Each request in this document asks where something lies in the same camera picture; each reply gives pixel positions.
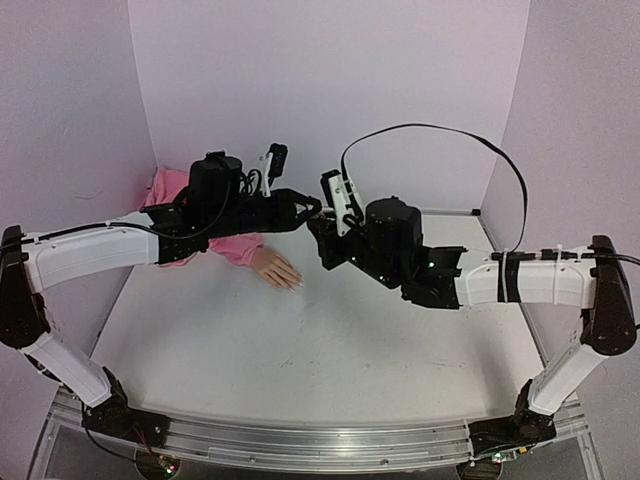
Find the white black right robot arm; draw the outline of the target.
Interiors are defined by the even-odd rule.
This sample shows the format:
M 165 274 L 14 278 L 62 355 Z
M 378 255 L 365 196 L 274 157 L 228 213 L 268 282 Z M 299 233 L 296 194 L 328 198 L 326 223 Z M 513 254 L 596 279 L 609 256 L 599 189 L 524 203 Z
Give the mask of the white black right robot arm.
M 563 351 L 522 390 L 524 409 L 551 416 L 605 359 L 629 351 L 638 338 L 622 262 L 606 236 L 574 249 L 537 252 L 473 251 L 428 247 L 409 238 L 402 221 L 351 225 L 341 234 L 327 215 L 308 221 L 322 266 L 349 263 L 403 300 L 427 309 L 458 310 L 483 304 L 576 307 L 579 325 Z

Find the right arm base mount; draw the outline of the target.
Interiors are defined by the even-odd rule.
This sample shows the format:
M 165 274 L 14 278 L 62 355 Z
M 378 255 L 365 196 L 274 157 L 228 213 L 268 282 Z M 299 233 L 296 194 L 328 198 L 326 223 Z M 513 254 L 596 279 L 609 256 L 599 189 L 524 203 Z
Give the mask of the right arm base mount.
M 469 432 L 476 459 L 533 447 L 553 440 L 557 435 L 553 416 L 534 412 L 526 399 L 518 399 L 514 412 L 509 416 L 472 422 Z

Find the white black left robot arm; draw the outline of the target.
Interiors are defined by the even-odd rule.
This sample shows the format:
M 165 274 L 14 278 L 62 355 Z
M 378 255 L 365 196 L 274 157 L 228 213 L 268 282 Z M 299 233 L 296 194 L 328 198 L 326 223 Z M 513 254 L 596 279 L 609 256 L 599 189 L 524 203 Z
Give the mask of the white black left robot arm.
M 1 242 L 1 342 L 31 358 L 85 405 L 96 407 L 95 418 L 111 435 L 126 436 L 134 429 L 135 416 L 121 403 L 126 397 L 117 380 L 48 319 L 44 291 L 111 269 L 173 263 L 206 251 L 217 238 L 292 232 L 320 210 L 320 200 L 278 189 L 236 206 L 168 203 L 45 234 L 9 227 Z

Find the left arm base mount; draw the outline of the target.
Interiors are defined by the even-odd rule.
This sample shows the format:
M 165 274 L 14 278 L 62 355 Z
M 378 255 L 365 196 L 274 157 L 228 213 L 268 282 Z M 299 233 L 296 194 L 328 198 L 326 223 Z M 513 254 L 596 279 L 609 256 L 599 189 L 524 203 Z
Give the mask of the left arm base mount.
M 133 408 L 118 380 L 110 380 L 110 396 L 96 407 L 86 407 L 82 425 L 91 433 L 137 442 L 154 448 L 166 444 L 170 419 L 163 414 Z

